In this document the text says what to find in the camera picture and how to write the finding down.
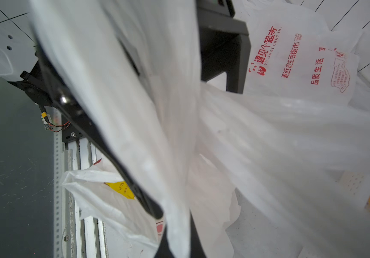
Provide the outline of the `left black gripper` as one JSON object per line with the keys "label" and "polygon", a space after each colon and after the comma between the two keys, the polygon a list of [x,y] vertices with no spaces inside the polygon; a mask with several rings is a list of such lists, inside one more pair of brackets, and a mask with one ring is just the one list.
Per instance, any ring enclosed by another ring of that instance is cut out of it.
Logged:
{"label": "left black gripper", "polygon": [[146,89],[226,73],[226,90],[242,94],[251,44],[234,14],[232,1],[118,1],[118,35]]}

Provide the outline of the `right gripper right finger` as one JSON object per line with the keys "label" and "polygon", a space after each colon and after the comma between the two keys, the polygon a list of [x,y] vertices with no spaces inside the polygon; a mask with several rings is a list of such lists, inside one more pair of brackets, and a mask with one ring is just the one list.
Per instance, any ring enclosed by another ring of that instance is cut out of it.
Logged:
{"label": "right gripper right finger", "polygon": [[178,230],[165,226],[155,258],[205,258],[199,234],[192,213],[189,213],[186,227]]}

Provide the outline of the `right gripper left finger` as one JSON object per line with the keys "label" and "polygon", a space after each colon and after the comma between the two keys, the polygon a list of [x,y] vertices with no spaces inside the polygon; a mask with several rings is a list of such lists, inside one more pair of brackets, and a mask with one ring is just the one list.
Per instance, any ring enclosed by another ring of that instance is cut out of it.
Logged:
{"label": "right gripper left finger", "polygon": [[111,161],[133,193],[139,198],[139,202],[145,211],[156,219],[162,218],[162,208],[139,186],[119,158],[112,153],[109,148],[110,144],[104,140],[91,116],[87,115],[75,99],[41,46],[37,47],[35,55],[38,57],[44,84],[47,88],[47,94],[53,102],[53,107],[57,108],[83,136]]}

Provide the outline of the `translucent white plastic bag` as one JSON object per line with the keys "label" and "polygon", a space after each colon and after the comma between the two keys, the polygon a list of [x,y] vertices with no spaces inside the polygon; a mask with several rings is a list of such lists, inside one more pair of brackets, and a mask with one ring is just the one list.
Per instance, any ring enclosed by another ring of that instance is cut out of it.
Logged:
{"label": "translucent white plastic bag", "polygon": [[266,217],[326,258],[370,258],[370,217],[329,179],[331,164],[370,172],[370,113],[227,93],[200,73],[146,89],[118,35],[117,2],[32,1],[43,50],[114,155],[186,227],[196,147]]}

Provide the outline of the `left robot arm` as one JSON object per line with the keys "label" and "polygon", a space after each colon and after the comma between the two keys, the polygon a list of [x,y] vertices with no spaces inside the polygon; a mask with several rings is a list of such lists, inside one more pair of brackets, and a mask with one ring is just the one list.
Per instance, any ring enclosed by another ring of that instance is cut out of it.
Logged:
{"label": "left robot arm", "polygon": [[[197,1],[204,82],[226,73],[227,91],[243,93],[251,49],[243,21],[234,19],[232,1]],[[37,105],[54,107],[38,63],[36,50],[17,35],[0,29],[0,77],[24,91]]]}

